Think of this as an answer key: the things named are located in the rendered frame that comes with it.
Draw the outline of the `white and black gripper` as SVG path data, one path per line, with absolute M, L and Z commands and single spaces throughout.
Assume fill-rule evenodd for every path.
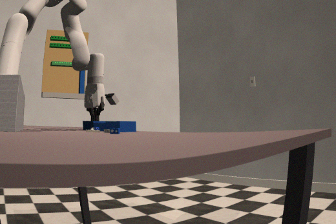
M 87 111 L 90 112 L 91 121 L 100 121 L 100 112 L 104 110 L 105 106 L 105 90 L 103 83 L 87 83 L 84 106 L 87 108 Z

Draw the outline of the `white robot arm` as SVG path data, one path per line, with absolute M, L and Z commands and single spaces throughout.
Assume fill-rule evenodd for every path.
M 31 32 L 43 7 L 53 7 L 63 0 L 28 0 L 19 13 L 10 17 L 6 24 L 0 47 L 0 75 L 15 75 L 24 40 Z M 87 70 L 87 83 L 103 83 L 104 55 L 89 54 L 87 41 L 82 32 L 79 14 L 87 7 L 86 0 L 69 0 L 61 9 L 61 20 L 65 37 L 68 39 L 73 57 L 72 67 L 76 71 Z

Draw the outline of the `blue three-compartment bin rack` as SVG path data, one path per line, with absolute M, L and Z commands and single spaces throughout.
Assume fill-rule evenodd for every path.
M 110 128 L 120 128 L 120 132 L 136 132 L 135 121 L 83 121 L 83 130 L 99 127 L 100 131 Z

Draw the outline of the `blue nine-volt battery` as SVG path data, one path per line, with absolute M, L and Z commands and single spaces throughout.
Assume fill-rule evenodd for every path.
M 120 128 L 110 128 L 110 134 L 120 134 Z

